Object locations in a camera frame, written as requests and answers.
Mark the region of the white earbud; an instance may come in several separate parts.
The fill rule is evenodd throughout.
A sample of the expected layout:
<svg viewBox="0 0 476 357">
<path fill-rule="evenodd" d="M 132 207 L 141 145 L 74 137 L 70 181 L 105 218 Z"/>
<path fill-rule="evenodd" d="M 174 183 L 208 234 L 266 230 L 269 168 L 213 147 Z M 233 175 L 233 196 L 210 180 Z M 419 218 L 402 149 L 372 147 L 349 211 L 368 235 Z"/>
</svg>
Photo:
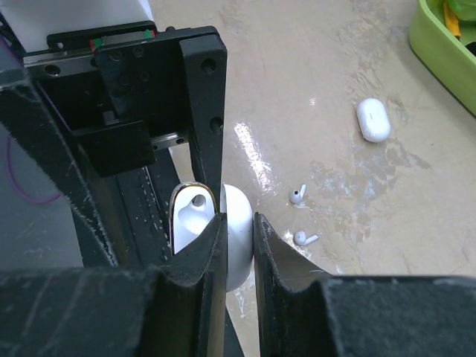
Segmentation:
<svg viewBox="0 0 476 357">
<path fill-rule="evenodd" d="M 293 205 L 298 205 L 303 201 L 305 193 L 306 193 L 306 184 L 302 184 L 298 189 L 293 190 L 289 194 L 289 201 Z"/>
<path fill-rule="evenodd" d="M 295 245 L 298 245 L 298 246 L 307 246 L 318 239 L 319 239 L 319 236 L 317 234 L 307 236 L 304 231 L 296 232 L 293 237 Z"/>
</svg>

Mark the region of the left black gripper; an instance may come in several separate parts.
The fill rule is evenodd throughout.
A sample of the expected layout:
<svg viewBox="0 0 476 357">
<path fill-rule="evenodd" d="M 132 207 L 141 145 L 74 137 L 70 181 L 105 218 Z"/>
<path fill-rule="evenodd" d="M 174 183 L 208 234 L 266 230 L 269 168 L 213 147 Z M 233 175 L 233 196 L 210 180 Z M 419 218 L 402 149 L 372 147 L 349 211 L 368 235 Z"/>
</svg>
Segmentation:
<svg viewBox="0 0 476 357">
<path fill-rule="evenodd" d="M 1 123 L 70 204 L 93 263 L 126 265 L 118 212 L 99 176 L 152 164 L 155 152 L 187 139 L 181 54 L 194 179 L 220 208 L 228 52 L 216 28 L 191 32 L 179 44 L 153 25 L 55 33 L 47 50 L 24 56 L 36 83 L 23 68 L 1 71 Z"/>
</svg>

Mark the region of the small white case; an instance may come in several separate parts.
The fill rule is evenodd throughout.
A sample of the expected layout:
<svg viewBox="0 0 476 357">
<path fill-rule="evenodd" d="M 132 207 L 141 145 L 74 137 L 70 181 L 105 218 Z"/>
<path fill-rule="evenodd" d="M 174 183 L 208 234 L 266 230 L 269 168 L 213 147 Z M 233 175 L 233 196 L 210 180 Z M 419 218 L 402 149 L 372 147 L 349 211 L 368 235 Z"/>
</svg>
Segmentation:
<svg viewBox="0 0 476 357">
<path fill-rule="evenodd" d="M 208 234 L 213 248 L 222 258 L 226 291 L 238 289 L 251 271 L 254 256 L 252 206 L 237 187 L 222 184 L 214 194 L 197 181 L 178 184 L 169 206 L 169 247 L 180 255 L 197 247 Z"/>
</svg>

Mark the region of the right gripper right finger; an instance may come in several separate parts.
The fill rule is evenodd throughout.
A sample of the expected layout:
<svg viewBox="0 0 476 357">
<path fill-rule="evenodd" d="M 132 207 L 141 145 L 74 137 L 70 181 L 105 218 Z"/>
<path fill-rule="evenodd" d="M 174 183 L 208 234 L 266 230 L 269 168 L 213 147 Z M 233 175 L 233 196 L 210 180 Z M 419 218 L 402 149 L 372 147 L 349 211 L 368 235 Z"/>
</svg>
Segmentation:
<svg viewBox="0 0 476 357">
<path fill-rule="evenodd" d="M 254 216 L 262 356 L 473 356 L 475 280 L 333 275 Z"/>
</svg>

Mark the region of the white oval charging case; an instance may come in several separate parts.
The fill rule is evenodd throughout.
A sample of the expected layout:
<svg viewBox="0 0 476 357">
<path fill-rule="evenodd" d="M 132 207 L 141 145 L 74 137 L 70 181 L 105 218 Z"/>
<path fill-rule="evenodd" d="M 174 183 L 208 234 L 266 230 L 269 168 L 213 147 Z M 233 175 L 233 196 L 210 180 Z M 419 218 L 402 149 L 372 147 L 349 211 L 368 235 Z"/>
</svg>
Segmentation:
<svg viewBox="0 0 476 357">
<path fill-rule="evenodd" d="M 385 141 L 391 131 L 387 111 L 382 101 L 367 98 L 356 108 L 356 116 L 362 137 L 371 143 Z"/>
</svg>

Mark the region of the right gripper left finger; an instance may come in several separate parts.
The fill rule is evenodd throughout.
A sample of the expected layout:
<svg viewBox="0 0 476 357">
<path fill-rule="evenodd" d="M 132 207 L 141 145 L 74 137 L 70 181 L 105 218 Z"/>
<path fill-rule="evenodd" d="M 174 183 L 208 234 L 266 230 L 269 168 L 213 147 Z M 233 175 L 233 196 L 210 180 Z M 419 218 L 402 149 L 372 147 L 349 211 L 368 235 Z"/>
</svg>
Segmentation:
<svg viewBox="0 0 476 357">
<path fill-rule="evenodd" d="M 106 279 L 113 268 L 1 273 L 3 356 L 135 356 L 132 323 L 113 324 Z"/>
</svg>

